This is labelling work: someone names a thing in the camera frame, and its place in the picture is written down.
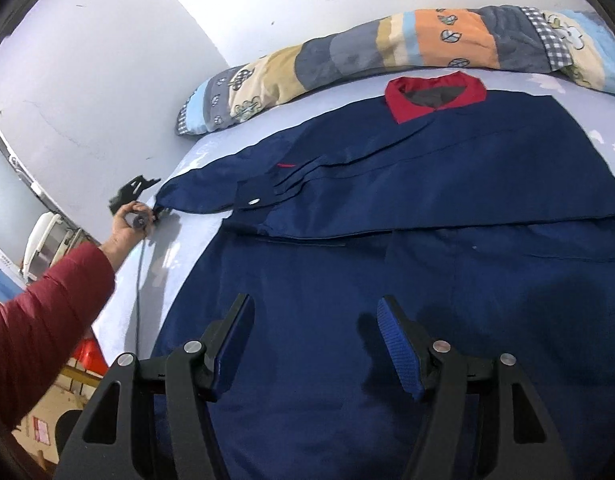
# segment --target human hand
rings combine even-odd
[[[148,213],[148,224],[143,229],[134,229],[127,224],[125,216],[130,212]],[[112,264],[115,272],[121,267],[130,251],[153,229],[154,214],[152,209],[140,202],[130,202],[121,206],[112,218],[112,235],[100,247]]]

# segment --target mattress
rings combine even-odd
[[[454,70],[424,69],[398,75],[438,77],[451,72]],[[465,72],[481,78],[489,89],[552,95],[581,125],[615,176],[615,96],[544,74]],[[327,88],[245,123],[208,134],[187,153],[171,177],[239,152],[275,132],[329,110],[381,95],[387,82],[395,77],[395,74],[380,75]],[[146,197],[142,199],[153,202]],[[171,212],[161,219],[150,240],[130,254],[117,273],[115,293],[92,326],[109,364],[125,351],[134,352],[139,358],[150,356],[156,336],[190,269],[217,233],[222,219],[229,215],[230,211],[208,215]]]

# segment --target jacket sleeve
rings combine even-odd
[[[224,156],[207,166],[168,180],[156,194],[156,207],[187,213],[216,213],[232,207],[236,185],[265,173],[291,150],[306,129],[306,123],[283,130]]]
[[[10,430],[54,382],[113,291],[110,262],[86,242],[0,304],[0,419]]]

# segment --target blue gripper pad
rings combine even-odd
[[[421,382],[419,358],[385,298],[379,301],[377,320],[387,351],[392,358],[392,364],[396,368],[396,373],[401,381],[401,386],[415,400],[421,400],[425,388]]]
[[[238,308],[237,313],[233,312],[235,308]],[[230,308],[224,322],[229,322],[231,317],[234,317],[232,325],[214,358],[212,392],[217,398],[232,387],[236,370],[254,326],[254,300],[250,296],[246,296],[240,308],[235,303]]]

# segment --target red collar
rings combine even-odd
[[[456,99],[438,108],[415,105],[403,95],[403,92],[426,90],[439,86],[464,86],[465,90],[463,90],[463,93]],[[455,72],[453,74],[430,79],[422,77],[399,77],[397,79],[392,79],[392,81],[387,84],[387,88],[385,88],[385,101],[396,122],[399,124],[424,116],[435,110],[457,108],[459,106],[478,103],[484,101],[486,95],[487,90],[481,80],[463,72]]]

